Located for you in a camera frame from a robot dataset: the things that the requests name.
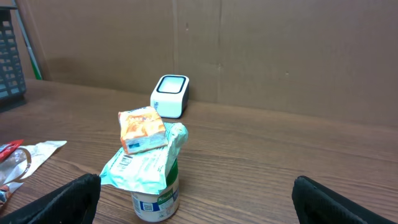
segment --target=cardboard wall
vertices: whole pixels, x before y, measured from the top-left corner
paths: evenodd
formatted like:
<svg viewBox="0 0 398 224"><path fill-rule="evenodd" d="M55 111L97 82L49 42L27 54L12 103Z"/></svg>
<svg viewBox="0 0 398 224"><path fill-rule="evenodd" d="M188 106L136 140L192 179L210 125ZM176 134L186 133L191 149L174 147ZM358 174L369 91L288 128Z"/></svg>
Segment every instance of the cardboard wall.
<svg viewBox="0 0 398 224"><path fill-rule="evenodd" d="M398 1L18 3L48 80L398 126Z"/></svg>

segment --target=orange snack packet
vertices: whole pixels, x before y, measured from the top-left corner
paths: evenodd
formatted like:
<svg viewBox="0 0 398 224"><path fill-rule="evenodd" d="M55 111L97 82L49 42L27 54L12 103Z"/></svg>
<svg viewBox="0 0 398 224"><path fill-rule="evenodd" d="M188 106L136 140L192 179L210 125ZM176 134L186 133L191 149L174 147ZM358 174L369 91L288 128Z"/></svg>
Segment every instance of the orange snack packet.
<svg viewBox="0 0 398 224"><path fill-rule="evenodd" d="M119 123L120 140L126 154L134 154L168 144L162 118L151 106L119 112Z"/></svg>

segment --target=wooden table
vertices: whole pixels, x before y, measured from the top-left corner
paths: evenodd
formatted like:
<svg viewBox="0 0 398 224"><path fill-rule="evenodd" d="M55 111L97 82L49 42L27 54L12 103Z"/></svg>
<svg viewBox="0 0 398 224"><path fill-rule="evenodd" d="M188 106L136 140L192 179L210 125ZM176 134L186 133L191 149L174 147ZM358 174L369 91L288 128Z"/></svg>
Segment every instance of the wooden table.
<svg viewBox="0 0 398 224"><path fill-rule="evenodd" d="M0 113L0 142L68 143L2 215L99 174L121 147L118 111L149 104L148 95L45 81L27 80L27 89L25 105ZM398 129L196 101L180 121L189 139L178 157L180 208L167 223L298 223L299 175L398 222ZM130 194L103 186L95 223L134 222Z"/></svg>

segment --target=green label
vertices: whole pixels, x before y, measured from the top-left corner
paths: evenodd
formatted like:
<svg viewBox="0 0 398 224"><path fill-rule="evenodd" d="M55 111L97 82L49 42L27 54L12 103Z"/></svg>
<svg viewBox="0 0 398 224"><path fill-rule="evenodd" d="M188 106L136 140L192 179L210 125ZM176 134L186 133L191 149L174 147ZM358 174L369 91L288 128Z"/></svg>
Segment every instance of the green label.
<svg viewBox="0 0 398 224"><path fill-rule="evenodd" d="M173 197L173 188L171 188L168 192L164 193L162 196L157 198L157 204L162 205L172 197Z"/></svg>

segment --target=small white box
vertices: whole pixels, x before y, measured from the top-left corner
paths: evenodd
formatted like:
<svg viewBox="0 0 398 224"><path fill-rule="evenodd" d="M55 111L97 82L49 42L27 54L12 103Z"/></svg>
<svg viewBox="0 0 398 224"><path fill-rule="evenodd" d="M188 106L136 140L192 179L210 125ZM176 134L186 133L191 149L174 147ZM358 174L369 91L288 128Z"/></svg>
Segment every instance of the small white box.
<svg viewBox="0 0 398 224"><path fill-rule="evenodd" d="M164 75L150 96L150 105L163 118L179 118L188 104L189 78Z"/></svg>

